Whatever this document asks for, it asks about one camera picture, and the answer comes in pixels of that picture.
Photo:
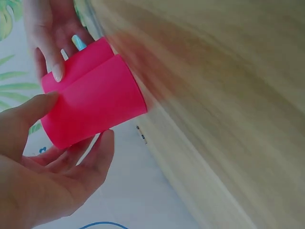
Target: pink paper cup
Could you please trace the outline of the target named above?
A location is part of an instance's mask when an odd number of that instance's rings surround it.
[[[64,149],[146,112],[132,73],[116,55],[61,90],[41,122],[53,144]]]
[[[107,40],[101,38],[65,61],[65,75],[60,83],[54,80],[52,72],[45,75],[41,80],[43,91],[61,91],[113,56]]]

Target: leaf pattern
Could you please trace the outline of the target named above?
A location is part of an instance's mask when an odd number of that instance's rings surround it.
[[[12,77],[17,77],[21,75],[27,74],[26,72],[7,72],[7,73],[0,73],[0,81],[10,79]]]
[[[4,90],[32,90],[38,89],[39,86],[35,83],[10,83],[5,85],[0,85],[0,91]]]
[[[12,9],[15,21],[22,17],[21,0],[0,0],[0,41],[7,38],[13,28],[13,19],[8,7]]]
[[[14,55],[7,56],[5,58],[0,59],[0,65],[6,63]],[[13,77],[20,77],[27,74],[26,72],[6,72],[0,73],[0,82],[4,82],[7,79]],[[39,89],[39,86],[36,83],[7,83],[7,84],[0,84],[0,97],[14,100],[18,103],[24,103],[25,101],[29,100],[30,98],[19,93],[19,92],[12,92],[16,90],[33,90]],[[11,106],[3,100],[0,100],[0,110],[11,108]]]
[[[15,55],[10,55],[10,56],[7,56],[7,57],[4,57],[4,58],[0,59],[0,66],[3,65],[5,62],[9,61],[14,56]]]
[[[35,133],[36,131],[39,131],[42,128],[41,123],[37,123],[35,125],[33,125],[30,129],[29,129],[29,135]]]
[[[25,95],[22,95],[20,93],[15,93],[15,92],[0,92],[0,97],[13,99],[20,103],[24,103],[30,99],[29,97],[27,97]]]

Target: blue cable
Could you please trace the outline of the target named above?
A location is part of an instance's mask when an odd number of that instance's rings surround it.
[[[92,223],[92,224],[88,224],[87,226],[84,226],[84,227],[82,227],[80,229],[86,229],[86,228],[89,228],[89,227],[92,227],[92,226],[95,226],[95,225],[100,225],[100,224],[115,225],[115,226],[117,226],[119,228],[128,229],[127,227],[124,227],[121,224],[113,223],[113,222],[95,222],[95,223]]]

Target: blue object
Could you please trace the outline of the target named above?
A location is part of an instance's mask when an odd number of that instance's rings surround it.
[[[95,223],[92,223],[92,224],[88,224],[87,226],[84,226],[84,227],[82,227],[80,229],[86,229],[86,228],[89,228],[89,227],[92,227],[92,226],[95,226],[95,225],[100,225],[100,224],[115,225],[115,226],[117,226],[119,228],[128,229],[127,227],[124,227],[121,224],[113,223],[113,222],[95,222]]]
[[[77,49],[79,51],[83,50],[84,48],[86,48],[86,44],[84,42],[82,42],[82,40],[77,36],[77,35],[74,35],[72,37],[73,41],[74,41],[74,44],[76,45]]]

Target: hand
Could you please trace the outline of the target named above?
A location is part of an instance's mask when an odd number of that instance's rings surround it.
[[[0,113],[0,222],[29,229],[71,215],[105,181],[114,151],[113,131],[100,135],[76,166],[92,138],[66,150],[54,146],[22,156],[29,128],[55,105],[57,94],[38,95]]]
[[[78,51],[72,42],[75,34],[87,45],[94,40],[77,17],[73,0],[24,0],[23,5],[25,30],[37,75],[42,78],[47,74],[47,63],[59,82],[64,74],[61,49],[68,57]]]

